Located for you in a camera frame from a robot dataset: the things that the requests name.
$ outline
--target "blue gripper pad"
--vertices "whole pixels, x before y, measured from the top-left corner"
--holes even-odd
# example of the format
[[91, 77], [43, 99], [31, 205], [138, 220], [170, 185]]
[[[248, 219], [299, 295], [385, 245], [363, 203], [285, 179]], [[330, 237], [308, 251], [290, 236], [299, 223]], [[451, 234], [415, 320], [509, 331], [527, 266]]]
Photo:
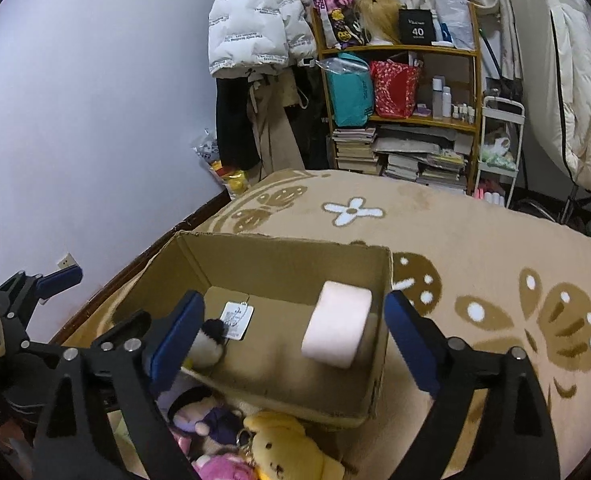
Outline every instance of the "blue gripper pad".
[[43, 276], [35, 283], [35, 295], [41, 300], [48, 300], [56, 294], [78, 285], [82, 281], [82, 267], [73, 265]]
[[436, 357], [418, 332], [418, 323], [432, 321], [424, 320], [409, 300], [397, 291], [384, 298], [384, 320], [418, 388], [435, 399], [440, 390]]
[[171, 314], [153, 322], [142, 356], [153, 395], [171, 388], [203, 322], [204, 299], [195, 290], [188, 291]]

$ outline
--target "black box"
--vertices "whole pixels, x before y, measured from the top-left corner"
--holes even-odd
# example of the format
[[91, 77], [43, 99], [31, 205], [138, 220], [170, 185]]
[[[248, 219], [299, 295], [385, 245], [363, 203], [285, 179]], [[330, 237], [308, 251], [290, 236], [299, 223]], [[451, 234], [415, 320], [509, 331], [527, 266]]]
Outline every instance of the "black box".
[[400, 9], [400, 41], [409, 45], [430, 45], [435, 41], [431, 11]]

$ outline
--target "bookshelf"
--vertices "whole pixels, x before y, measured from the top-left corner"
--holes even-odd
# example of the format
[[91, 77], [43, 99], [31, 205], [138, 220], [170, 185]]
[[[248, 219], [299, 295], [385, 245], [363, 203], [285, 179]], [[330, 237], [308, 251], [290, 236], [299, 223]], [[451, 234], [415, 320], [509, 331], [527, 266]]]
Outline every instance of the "bookshelf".
[[[326, 45], [324, 39], [324, 33], [322, 31], [322, 22], [316, 9], [311, 12], [313, 20], [313, 35], [319, 47], [318, 56], [319, 59], [326, 59], [327, 57], [337, 56], [340, 52], [352, 52], [355, 54], [365, 54], [365, 57], [369, 55], [377, 55], [381, 53], [389, 54], [390, 56], [398, 52], [423, 52], [427, 54], [440, 54], [443, 56], [460, 57], [467, 60], [469, 64], [469, 80], [466, 84], [466, 89], [469, 94], [469, 102], [475, 104], [475, 123], [469, 124], [465, 121], [453, 120], [450, 118], [444, 118], [436, 120], [432, 117], [417, 117], [412, 116], [408, 119], [395, 119], [395, 118], [384, 118], [376, 114], [369, 118], [369, 123], [402, 123], [402, 124], [413, 124], [417, 126], [439, 126], [444, 128], [454, 128], [460, 132], [464, 132], [474, 136], [473, 146], [471, 153], [469, 154], [469, 164], [467, 167], [467, 192], [473, 193], [475, 186], [475, 177], [478, 171], [478, 157], [480, 149], [480, 128], [482, 126], [482, 53], [480, 50], [480, 36], [478, 31], [478, 20], [475, 13], [475, 6], [469, 3], [469, 10], [471, 12], [471, 23], [473, 24], [473, 37], [475, 40], [475, 50], [459, 50], [456, 48], [447, 48], [443, 46], [432, 46], [432, 45], [407, 45], [407, 44], [394, 44], [394, 45], [366, 45], [366, 46], [352, 46], [346, 49], [339, 50], [337, 48], [323, 48]], [[322, 85], [324, 89], [324, 98], [329, 113], [329, 136], [333, 136], [333, 130], [336, 129], [335, 122], [333, 121], [333, 104], [331, 103], [331, 96], [329, 94], [329, 85], [327, 81], [327, 75], [322, 71]], [[336, 160], [336, 148], [333, 144], [333, 165], [338, 169], [338, 163]]]

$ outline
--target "white cart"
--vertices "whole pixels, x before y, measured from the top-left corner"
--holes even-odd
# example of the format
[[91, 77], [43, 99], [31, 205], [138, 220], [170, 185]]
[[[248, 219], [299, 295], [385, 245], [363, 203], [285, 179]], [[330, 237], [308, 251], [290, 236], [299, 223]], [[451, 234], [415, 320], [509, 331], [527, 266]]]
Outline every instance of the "white cart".
[[[521, 110], [521, 114], [514, 114], [511, 112], [506, 112], [504, 110], [498, 110], [497, 108], [492, 108], [489, 106], [491, 103], [505, 103], [508, 105], [512, 105], [517, 107]], [[480, 160], [480, 156], [478, 158], [478, 174], [475, 178], [475, 192], [478, 190], [478, 186], [480, 185], [480, 174], [482, 172], [485, 173], [493, 173], [501, 176], [507, 176], [511, 178], [511, 191], [509, 192], [509, 197], [505, 201], [505, 207], [509, 208], [509, 204], [511, 203], [511, 198], [513, 196], [513, 190], [515, 189], [515, 181], [517, 180], [517, 174], [520, 168], [520, 157], [522, 155], [522, 138], [523, 138], [523, 131], [525, 127], [525, 108], [522, 106], [521, 103], [517, 101], [512, 101], [510, 99], [504, 99], [503, 97], [494, 97], [494, 96], [487, 96], [484, 98], [482, 103], [482, 139], [480, 140], [480, 153], [482, 153], [482, 146], [484, 145], [484, 136], [486, 134], [487, 129], [487, 118], [495, 119], [498, 121], [503, 121], [509, 124], [515, 124], [517, 130], [517, 153], [514, 153], [514, 160], [515, 160], [515, 170], [506, 170], [505, 168], [496, 168], [495, 166], [490, 166], [485, 162]], [[511, 136], [511, 128], [509, 128], [509, 124], [505, 124], [505, 129], [507, 131], [507, 135], [511, 138], [511, 145], [513, 146], [513, 136]]]

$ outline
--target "red bag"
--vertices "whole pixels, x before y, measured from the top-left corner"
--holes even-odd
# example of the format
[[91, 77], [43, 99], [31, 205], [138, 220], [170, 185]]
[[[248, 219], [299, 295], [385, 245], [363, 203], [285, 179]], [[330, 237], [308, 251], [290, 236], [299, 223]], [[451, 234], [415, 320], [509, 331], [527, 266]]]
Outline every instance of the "red bag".
[[419, 67], [386, 61], [371, 61], [375, 88], [375, 110], [380, 117], [411, 117], [416, 104]]

